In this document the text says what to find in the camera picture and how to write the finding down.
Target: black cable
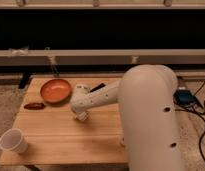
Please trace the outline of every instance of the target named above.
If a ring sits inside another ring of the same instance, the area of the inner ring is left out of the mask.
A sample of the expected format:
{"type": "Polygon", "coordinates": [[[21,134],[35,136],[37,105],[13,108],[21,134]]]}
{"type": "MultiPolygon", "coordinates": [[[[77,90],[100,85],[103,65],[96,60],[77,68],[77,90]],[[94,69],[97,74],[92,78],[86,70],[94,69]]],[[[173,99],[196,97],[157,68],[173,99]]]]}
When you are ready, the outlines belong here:
{"type": "MultiPolygon", "coordinates": [[[[196,96],[200,90],[205,86],[205,81],[203,82],[203,84],[197,89],[197,91],[194,93],[194,96],[196,96]]],[[[204,106],[203,106],[203,112],[199,112],[197,111],[194,106],[196,105],[196,103],[194,104],[191,104],[191,105],[187,105],[187,106],[183,106],[183,105],[179,105],[177,104],[179,107],[181,107],[182,109],[176,109],[176,111],[185,111],[185,112],[188,112],[188,113],[192,113],[192,114],[195,114],[196,116],[198,116],[199,118],[202,119],[202,121],[204,122],[204,125],[205,125],[205,118],[203,116],[205,116],[205,100],[204,100],[204,106]]],[[[199,138],[199,142],[198,142],[198,147],[199,147],[199,153],[202,157],[202,159],[204,160],[205,162],[205,155],[203,153],[203,150],[202,150],[202,141],[205,137],[205,129],[204,131],[202,132],[200,138],[199,138]]]]}
{"type": "MultiPolygon", "coordinates": [[[[205,125],[205,118],[202,116],[202,115],[205,115],[204,113],[201,113],[201,114],[198,113],[198,112],[194,109],[194,107],[192,107],[193,110],[190,110],[190,109],[188,109],[188,108],[186,108],[186,107],[183,107],[183,106],[180,106],[180,107],[182,107],[183,109],[176,109],[176,111],[185,111],[185,112],[189,112],[189,113],[195,114],[196,116],[198,116],[199,118],[202,119],[202,121],[204,122],[204,125],[205,125]]],[[[199,138],[199,142],[198,142],[198,147],[199,147],[200,155],[201,155],[202,159],[203,159],[204,162],[205,162],[205,155],[204,155],[204,153],[203,153],[202,146],[201,146],[204,137],[205,137],[205,129],[204,129],[203,133],[201,134],[201,136],[200,136],[200,138],[199,138]]]]}
{"type": "Polygon", "coordinates": [[[196,90],[196,92],[194,93],[194,96],[198,94],[198,92],[205,86],[205,81],[203,82],[203,84],[196,90]]]}
{"type": "Polygon", "coordinates": [[[196,113],[199,113],[200,115],[204,115],[205,116],[205,100],[204,100],[203,112],[199,112],[195,108],[193,108],[193,111],[196,112],[196,113]]]}
{"type": "MultiPolygon", "coordinates": [[[[199,116],[199,118],[201,118],[202,121],[203,121],[204,124],[205,124],[205,118],[204,118],[202,115],[198,114],[198,113],[197,113],[197,116],[199,116]]],[[[201,156],[202,156],[202,158],[203,158],[203,160],[204,160],[204,162],[205,162],[205,155],[204,155],[204,153],[203,153],[202,146],[201,146],[204,137],[205,137],[205,129],[204,129],[203,133],[201,134],[201,136],[200,136],[200,138],[199,138],[199,144],[198,144],[198,145],[199,145],[200,154],[201,154],[201,156]]]]}

